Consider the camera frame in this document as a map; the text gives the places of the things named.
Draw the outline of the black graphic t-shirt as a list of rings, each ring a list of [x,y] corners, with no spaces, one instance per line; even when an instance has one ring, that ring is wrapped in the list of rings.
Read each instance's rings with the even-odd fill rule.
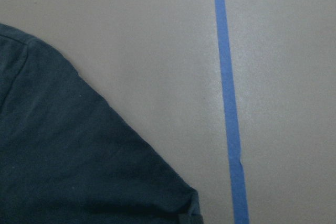
[[[202,223],[198,193],[55,48],[1,25],[1,223]]]

